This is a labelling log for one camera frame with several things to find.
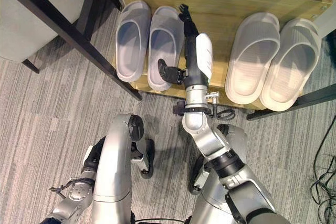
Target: slide sandal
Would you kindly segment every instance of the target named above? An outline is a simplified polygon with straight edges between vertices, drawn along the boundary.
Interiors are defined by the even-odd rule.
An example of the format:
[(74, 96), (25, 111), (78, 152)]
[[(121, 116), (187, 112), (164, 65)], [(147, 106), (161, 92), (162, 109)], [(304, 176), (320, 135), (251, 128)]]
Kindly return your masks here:
[(279, 20), (255, 13), (239, 25), (225, 80), (227, 97), (249, 104), (260, 95), (267, 70), (280, 47)]
[(260, 101), (268, 109), (290, 108), (303, 90), (320, 54), (317, 26), (296, 18), (281, 31), (281, 47), (268, 70)]
[(144, 1), (134, 1), (122, 10), (116, 43), (117, 75), (131, 82), (140, 78), (148, 45), (151, 9)]
[(167, 90), (171, 84), (165, 82), (158, 68), (158, 60), (167, 66), (177, 67), (184, 41), (183, 22), (178, 12), (170, 6), (159, 7), (152, 18), (149, 36), (148, 83), (158, 91)]

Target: cable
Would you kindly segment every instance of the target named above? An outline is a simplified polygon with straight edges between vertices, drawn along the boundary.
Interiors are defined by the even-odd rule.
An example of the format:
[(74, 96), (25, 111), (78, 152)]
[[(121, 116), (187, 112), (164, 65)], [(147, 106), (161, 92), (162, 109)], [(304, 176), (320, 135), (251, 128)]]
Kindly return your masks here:
[(236, 112), (233, 109), (226, 109), (220, 112), (217, 112), (218, 104), (212, 104), (213, 114), (210, 115), (211, 118), (216, 118), (220, 121), (229, 121), (236, 117)]
[[(332, 222), (333, 220), (336, 220), (336, 211), (333, 209), (333, 207), (336, 206), (336, 190), (333, 188), (330, 188), (328, 184), (330, 181), (332, 181), (333, 178), (336, 178), (336, 156), (332, 155), (331, 162), (328, 166), (328, 169), (325, 173), (320, 175), (318, 177), (317, 175), (317, 170), (316, 170), (316, 163), (317, 163), (317, 158), (320, 154), (320, 151), (336, 121), (336, 115), (334, 116), (326, 134), (324, 135), (322, 142), (320, 144), (320, 147), (318, 148), (315, 158), (314, 158), (314, 164), (313, 164), (313, 170), (314, 170), (314, 176), (316, 181), (310, 186), (310, 195), (315, 201), (316, 204), (319, 205), (318, 208), (318, 217), (321, 223), (323, 224), (330, 224), (334, 223)], [(324, 207), (324, 213), (323, 216), (321, 216), (321, 210), (322, 207)]]
[(170, 219), (170, 218), (149, 218), (149, 219), (136, 220), (136, 222), (145, 221), (145, 220), (171, 220), (171, 221), (184, 223), (183, 220), (176, 220), (176, 219)]

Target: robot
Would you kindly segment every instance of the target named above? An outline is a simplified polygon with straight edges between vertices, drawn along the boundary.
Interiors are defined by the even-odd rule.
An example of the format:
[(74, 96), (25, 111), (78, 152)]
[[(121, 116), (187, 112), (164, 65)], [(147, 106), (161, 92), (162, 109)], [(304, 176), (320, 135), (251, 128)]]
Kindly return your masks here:
[[(207, 93), (212, 74), (212, 44), (206, 34), (198, 33), (188, 6), (182, 4), (180, 11), (186, 69), (167, 66), (162, 59), (157, 65), (163, 80), (184, 84), (186, 101), (178, 102), (173, 111), (183, 116), (183, 128), (192, 136), (204, 159), (199, 162), (191, 184), (193, 192), (201, 193), (193, 215), (185, 224), (289, 224), (276, 213), (270, 193), (243, 162), (244, 158), (233, 150), (232, 146), (238, 148), (237, 152), (244, 156), (239, 141), (229, 140), (232, 126), (223, 125), (219, 129), (209, 126), (211, 110), (207, 100), (212, 100), (216, 115), (219, 97), (218, 92)], [(133, 224), (131, 162), (138, 165), (144, 178), (153, 173), (154, 144), (144, 139), (143, 131), (139, 116), (118, 115), (107, 136), (88, 150), (80, 177), (66, 185), (71, 185), (68, 196), (63, 196), (41, 224), (76, 223), (91, 202), (92, 223)], [(63, 188), (54, 190), (60, 194)]]

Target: black metal frame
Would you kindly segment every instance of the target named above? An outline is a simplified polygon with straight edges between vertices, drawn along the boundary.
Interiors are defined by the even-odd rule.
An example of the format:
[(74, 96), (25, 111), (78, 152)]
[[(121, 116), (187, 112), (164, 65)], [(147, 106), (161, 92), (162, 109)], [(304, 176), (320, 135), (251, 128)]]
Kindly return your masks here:
[(253, 121), (256, 119), (266, 118), (271, 115), (277, 115), (293, 110), (302, 109), (304, 107), (312, 106), (322, 102), (328, 102), (334, 99), (336, 99), (336, 84), (298, 97), (293, 106), (285, 111), (272, 111), (268, 109), (257, 110), (253, 114), (247, 115), (246, 119), (249, 121)]
[(78, 20), (78, 29), (75, 27), (75, 25), (71, 24), (49, 0), (18, 1), (39, 19), (41, 19), (46, 25), (53, 29), (67, 43), (75, 47), (80, 53), (82, 53), (88, 60), (90, 60), (101, 71), (108, 75), (126, 92), (128, 92), (137, 100), (142, 99), (138, 90), (134, 89), (129, 83), (123, 82), (118, 78), (115, 68), (89, 41), (93, 32), (95, 21), (97, 19), (98, 7), (101, 0), (86, 0), (84, 2), (81, 15)]

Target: gray carpet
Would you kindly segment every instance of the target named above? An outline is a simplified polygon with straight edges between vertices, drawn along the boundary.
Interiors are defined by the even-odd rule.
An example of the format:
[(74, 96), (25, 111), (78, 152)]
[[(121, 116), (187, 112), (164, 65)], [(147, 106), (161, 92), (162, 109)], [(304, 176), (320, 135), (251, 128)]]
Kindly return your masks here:
[[(117, 15), (116, 10), (105, 13), (92, 38), (109, 60)], [(336, 82), (329, 55), (323, 42), (305, 92)], [(196, 197), (187, 191), (187, 182), (199, 152), (181, 118), (172, 114), (177, 99), (143, 93), (141, 102), (134, 100), (60, 38), (30, 60), (42, 69), (40, 74), (0, 61), (0, 223), (42, 221), (60, 201), (48, 188), (78, 176), (88, 145), (106, 134), (115, 115), (126, 112), (143, 118), (145, 135), (156, 144), (153, 177), (144, 180), (132, 169), (133, 212), (138, 219), (184, 220), (192, 214)], [(253, 122), (246, 121), (247, 111), (236, 112), (230, 123), (247, 132), (247, 163), (273, 195), (278, 211), (292, 223), (318, 223), (318, 206), (309, 194), (312, 164), (336, 101)], [(336, 127), (319, 167), (327, 165), (326, 154), (336, 153), (335, 139)], [(91, 208), (80, 223), (90, 223), (90, 214)]]

